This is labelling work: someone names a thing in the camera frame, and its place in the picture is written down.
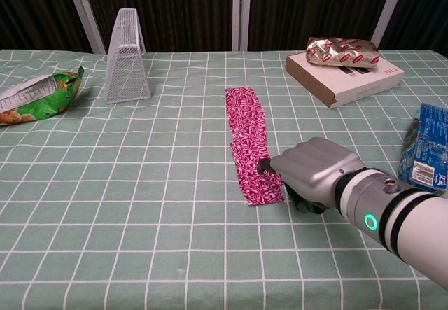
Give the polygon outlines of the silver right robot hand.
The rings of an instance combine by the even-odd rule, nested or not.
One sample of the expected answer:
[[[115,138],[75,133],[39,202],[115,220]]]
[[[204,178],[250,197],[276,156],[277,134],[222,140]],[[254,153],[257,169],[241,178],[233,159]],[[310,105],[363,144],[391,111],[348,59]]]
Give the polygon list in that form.
[[[261,159],[257,172],[278,176],[299,212],[321,214],[336,206],[337,182],[364,167],[358,154],[325,138],[313,137],[271,159]]]

